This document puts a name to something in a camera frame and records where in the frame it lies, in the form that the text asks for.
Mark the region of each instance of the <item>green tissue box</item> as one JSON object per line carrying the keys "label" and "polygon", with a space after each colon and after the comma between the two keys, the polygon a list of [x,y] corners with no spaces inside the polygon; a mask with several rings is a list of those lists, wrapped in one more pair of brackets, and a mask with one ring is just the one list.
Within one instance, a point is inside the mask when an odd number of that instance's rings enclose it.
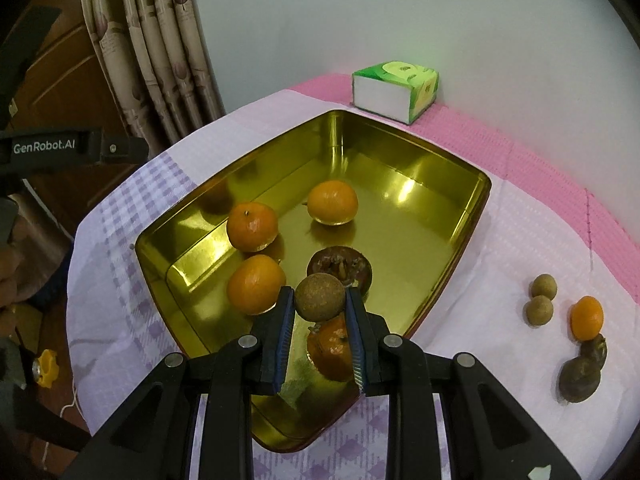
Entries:
{"label": "green tissue box", "polygon": [[411,124],[433,103],[438,81],[438,72],[433,68],[402,61],[380,63],[351,76],[353,104]]}

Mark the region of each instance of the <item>orange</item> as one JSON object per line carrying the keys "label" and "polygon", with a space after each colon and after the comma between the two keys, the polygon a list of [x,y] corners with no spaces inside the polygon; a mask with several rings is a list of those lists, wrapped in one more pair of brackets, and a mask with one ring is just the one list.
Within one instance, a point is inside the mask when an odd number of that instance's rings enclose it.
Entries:
{"label": "orange", "polygon": [[273,209],[260,202],[238,204],[229,213],[226,235],[239,251],[257,253],[278,236],[278,217]]}
{"label": "orange", "polygon": [[316,369],[331,381],[346,382],[353,377],[344,314],[322,323],[309,333],[306,354]]}
{"label": "orange", "polygon": [[570,323],[571,332],[578,341],[590,341],[602,330],[602,305],[592,296],[581,298],[571,309]]}
{"label": "orange", "polygon": [[314,220],[325,225],[342,225],[358,212],[358,197],[353,187],[341,180],[327,180],[309,193],[306,210]]}
{"label": "orange", "polygon": [[269,310],[287,282],[284,271],[270,257],[256,254],[246,259],[226,284],[226,295],[240,312],[255,316]]}

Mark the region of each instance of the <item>table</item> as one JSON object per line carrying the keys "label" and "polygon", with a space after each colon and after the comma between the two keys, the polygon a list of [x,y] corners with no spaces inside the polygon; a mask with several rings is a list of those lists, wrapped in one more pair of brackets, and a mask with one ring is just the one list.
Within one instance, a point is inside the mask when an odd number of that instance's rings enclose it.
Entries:
{"label": "table", "polygon": [[[68,279],[67,332],[78,398],[92,433],[177,345],[132,250],[140,232],[191,189],[260,144],[325,111],[349,107],[350,78],[324,76],[209,124],[140,168],[81,223]],[[587,190],[496,130],[434,104],[412,126],[492,180],[475,234],[441,298],[413,336],[425,351],[475,354],[536,419],[584,480],[599,479],[640,419],[640,251]],[[556,313],[522,321],[529,281],[559,283]],[[566,316],[580,297],[606,311],[609,358],[581,404],[558,402],[564,361],[577,355]],[[360,399],[298,453],[254,443],[257,479],[383,478],[387,403]]]}

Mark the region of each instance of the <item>patterned curtain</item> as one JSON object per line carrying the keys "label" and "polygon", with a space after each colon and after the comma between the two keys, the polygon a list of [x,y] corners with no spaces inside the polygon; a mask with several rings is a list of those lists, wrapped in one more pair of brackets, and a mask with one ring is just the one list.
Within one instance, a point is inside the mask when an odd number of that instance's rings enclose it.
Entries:
{"label": "patterned curtain", "polygon": [[193,0],[81,1],[122,119],[152,156],[222,115]]}

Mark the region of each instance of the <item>white cable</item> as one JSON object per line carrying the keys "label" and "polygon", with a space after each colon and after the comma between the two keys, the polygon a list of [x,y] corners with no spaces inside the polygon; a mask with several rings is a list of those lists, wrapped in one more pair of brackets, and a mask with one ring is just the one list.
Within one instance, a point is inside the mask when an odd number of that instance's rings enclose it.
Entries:
{"label": "white cable", "polygon": [[[71,404],[67,404],[66,406],[62,407],[62,409],[60,410],[59,417],[62,418],[67,408],[72,408],[75,406],[78,409],[78,413],[80,413],[80,416],[82,417],[82,419],[84,419],[84,415],[82,414],[82,410],[80,410],[80,405],[78,404],[78,389],[76,388],[76,384],[73,381],[71,381],[71,390],[73,391],[73,394],[74,394],[74,401]],[[44,453],[42,454],[42,460],[40,462],[44,471],[47,470],[46,461],[47,461],[48,452],[49,452],[49,442],[46,442],[44,445]]]}

